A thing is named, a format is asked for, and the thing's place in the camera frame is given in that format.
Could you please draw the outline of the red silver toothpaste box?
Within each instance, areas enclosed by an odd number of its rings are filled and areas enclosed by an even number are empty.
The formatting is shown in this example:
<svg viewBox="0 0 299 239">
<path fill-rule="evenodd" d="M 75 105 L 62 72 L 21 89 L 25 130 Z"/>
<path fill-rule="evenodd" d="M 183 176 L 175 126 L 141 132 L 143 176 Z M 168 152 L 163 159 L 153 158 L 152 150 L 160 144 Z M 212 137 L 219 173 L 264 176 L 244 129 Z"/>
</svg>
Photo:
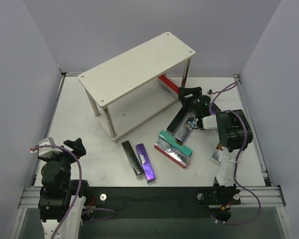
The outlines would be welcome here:
<svg viewBox="0 0 299 239">
<path fill-rule="evenodd" d="M 157 140 L 154 144 L 154 148 L 182 168 L 186 168 L 190 162 L 188 156 L 185 156 L 174 146 L 162 139 Z"/>
</svg>

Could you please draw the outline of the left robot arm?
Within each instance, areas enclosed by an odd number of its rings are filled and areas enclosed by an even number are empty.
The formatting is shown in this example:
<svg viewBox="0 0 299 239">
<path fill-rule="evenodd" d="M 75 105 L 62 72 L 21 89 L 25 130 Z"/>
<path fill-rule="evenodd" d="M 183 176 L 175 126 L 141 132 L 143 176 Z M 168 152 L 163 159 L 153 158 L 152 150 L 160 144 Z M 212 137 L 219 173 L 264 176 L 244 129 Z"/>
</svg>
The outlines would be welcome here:
<svg viewBox="0 0 299 239">
<path fill-rule="evenodd" d="M 76 239 L 81 226 L 83 207 L 91 199 L 89 184 L 79 172 L 77 180 L 71 179 L 71 165 L 79 163 L 86 155 L 80 138 L 55 145 L 52 138 L 41 140 L 32 149 L 38 159 L 45 162 L 41 169 L 38 208 L 46 239 Z"/>
</svg>

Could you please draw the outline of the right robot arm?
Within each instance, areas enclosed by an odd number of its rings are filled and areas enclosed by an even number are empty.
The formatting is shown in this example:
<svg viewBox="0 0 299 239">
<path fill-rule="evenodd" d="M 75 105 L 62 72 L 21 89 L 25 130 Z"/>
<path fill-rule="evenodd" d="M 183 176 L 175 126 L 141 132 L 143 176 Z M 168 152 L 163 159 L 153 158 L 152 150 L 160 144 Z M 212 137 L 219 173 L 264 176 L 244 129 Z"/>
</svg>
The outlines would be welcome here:
<svg viewBox="0 0 299 239">
<path fill-rule="evenodd" d="M 242 153 L 253 141 L 253 133 L 243 110 L 221 110 L 215 98 L 202 93 L 201 87 L 178 88 L 178 100 L 195 114 L 195 124 L 201 130 L 216 130 L 223 151 L 216 175 L 219 186 L 211 190 L 212 200 L 222 203 L 229 197 L 225 187 L 237 185 L 238 164 Z"/>
</svg>

